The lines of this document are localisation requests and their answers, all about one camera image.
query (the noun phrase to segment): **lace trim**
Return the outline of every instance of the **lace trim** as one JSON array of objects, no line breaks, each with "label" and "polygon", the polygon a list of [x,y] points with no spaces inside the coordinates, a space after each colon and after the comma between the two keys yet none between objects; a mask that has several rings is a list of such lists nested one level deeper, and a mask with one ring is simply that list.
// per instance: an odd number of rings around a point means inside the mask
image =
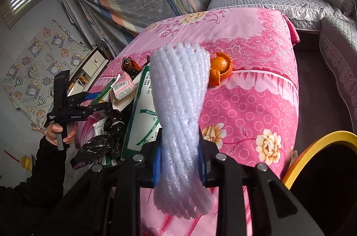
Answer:
[{"label": "lace trim", "polygon": [[333,15],[334,11],[330,5],[325,5],[324,9],[300,8],[294,6],[277,5],[277,4],[246,4],[246,5],[231,5],[226,7],[217,7],[212,10],[219,10],[229,7],[262,7],[271,10],[278,10],[285,14],[289,19],[306,20],[306,21],[320,21],[323,17]]},{"label": "lace trim", "polygon": [[347,22],[347,23],[350,23],[355,29],[357,29],[357,23],[356,23],[353,19],[351,19],[351,18],[345,16],[345,15],[341,12],[341,10],[340,10],[339,8],[337,8],[337,7],[334,7],[333,10],[334,10],[334,13],[333,13],[332,16],[337,17],[337,18],[339,18],[340,20],[343,20],[343,21],[345,21],[345,22]]},{"label": "lace trim", "polygon": [[324,34],[320,33],[320,50],[322,51],[322,49],[324,52],[321,53],[324,55],[324,57],[326,56],[329,58],[333,66],[338,70],[340,81],[343,84],[345,92],[351,98],[353,110],[351,110],[351,104],[346,103],[346,98],[343,98],[342,95],[341,97],[344,99],[344,102],[349,109],[350,116],[352,115],[351,112],[353,111],[353,115],[357,120],[357,79],[339,50],[337,50],[337,48],[328,40]]}]

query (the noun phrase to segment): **drawer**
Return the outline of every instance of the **drawer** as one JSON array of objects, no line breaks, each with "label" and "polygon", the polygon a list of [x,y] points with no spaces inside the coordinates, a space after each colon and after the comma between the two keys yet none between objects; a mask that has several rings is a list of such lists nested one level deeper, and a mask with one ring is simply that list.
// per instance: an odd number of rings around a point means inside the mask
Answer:
[{"label": "drawer", "polygon": [[91,60],[88,60],[87,63],[83,65],[82,69],[89,77],[92,77],[97,71],[98,67]]},{"label": "drawer", "polygon": [[93,55],[89,58],[90,61],[92,61],[97,67],[100,67],[100,65],[103,64],[105,58],[102,56],[101,53],[98,51],[95,51]]}]

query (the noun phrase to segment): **person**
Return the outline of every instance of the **person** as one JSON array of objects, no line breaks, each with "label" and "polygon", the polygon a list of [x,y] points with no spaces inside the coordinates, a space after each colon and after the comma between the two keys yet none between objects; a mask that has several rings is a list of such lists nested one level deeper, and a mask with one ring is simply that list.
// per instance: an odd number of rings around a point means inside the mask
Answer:
[{"label": "person", "polygon": [[[31,177],[15,188],[0,186],[0,235],[32,235],[63,197],[66,151],[57,148],[56,133],[63,128],[51,123],[40,140]],[[77,124],[63,140],[74,141]]]}]

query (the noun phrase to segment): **green and white bag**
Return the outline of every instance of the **green and white bag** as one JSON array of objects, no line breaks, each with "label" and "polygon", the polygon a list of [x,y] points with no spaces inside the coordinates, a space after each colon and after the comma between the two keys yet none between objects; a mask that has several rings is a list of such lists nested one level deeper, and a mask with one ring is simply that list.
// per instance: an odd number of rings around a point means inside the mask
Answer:
[{"label": "green and white bag", "polygon": [[145,66],[136,90],[133,112],[126,130],[121,159],[131,158],[141,151],[143,144],[155,141],[160,127],[151,94],[149,66]]}]

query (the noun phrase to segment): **white foam net sleeve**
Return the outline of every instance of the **white foam net sleeve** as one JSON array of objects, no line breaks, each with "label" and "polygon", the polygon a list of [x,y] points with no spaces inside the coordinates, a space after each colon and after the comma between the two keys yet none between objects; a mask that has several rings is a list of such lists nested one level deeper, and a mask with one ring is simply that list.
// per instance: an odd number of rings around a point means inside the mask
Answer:
[{"label": "white foam net sleeve", "polygon": [[154,203],[163,213],[185,219],[197,219],[212,207],[212,194],[198,172],[198,121],[209,68],[210,55],[197,44],[161,47],[150,58],[152,97],[162,126]]}]

